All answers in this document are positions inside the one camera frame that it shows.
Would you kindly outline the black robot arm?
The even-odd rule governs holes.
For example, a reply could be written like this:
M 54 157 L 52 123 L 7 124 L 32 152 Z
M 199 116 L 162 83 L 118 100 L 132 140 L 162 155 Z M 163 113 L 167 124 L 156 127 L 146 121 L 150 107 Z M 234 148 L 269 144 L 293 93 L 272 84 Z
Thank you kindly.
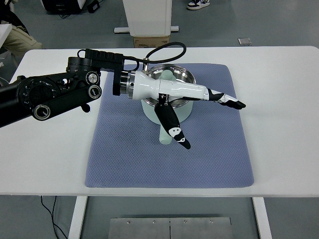
M 43 121 L 77 107 L 88 113 L 89 102 L 102 95 L 101 71 L 113 72 L 119 83 L 123 69 L 122 54 L 86 49 L 83 58 L 69 57 L 64 73 L 18 76 L 0 89 L 0 125 L 29 116 Z

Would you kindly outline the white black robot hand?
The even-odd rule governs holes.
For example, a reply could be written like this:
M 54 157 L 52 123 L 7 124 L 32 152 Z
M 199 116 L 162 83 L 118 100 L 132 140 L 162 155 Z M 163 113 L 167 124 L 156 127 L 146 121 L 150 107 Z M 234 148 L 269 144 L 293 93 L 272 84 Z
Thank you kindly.
M 238 99 L 205 86 L 166 79 L 153 79 L 142 71 L 133 71 L 126 77 L 122 76 L 119 89 L 121 93 L 127 94 L 133 100 L 146 98 L 157 100 L 155 114 L 161 125 L 175 141 L 186 149 L 190 149 L 191 145 L 180 128 L 178 117 L 170 104 L 172 101 L 180 99 L 213 101 L 237 110 L 246 107 Z

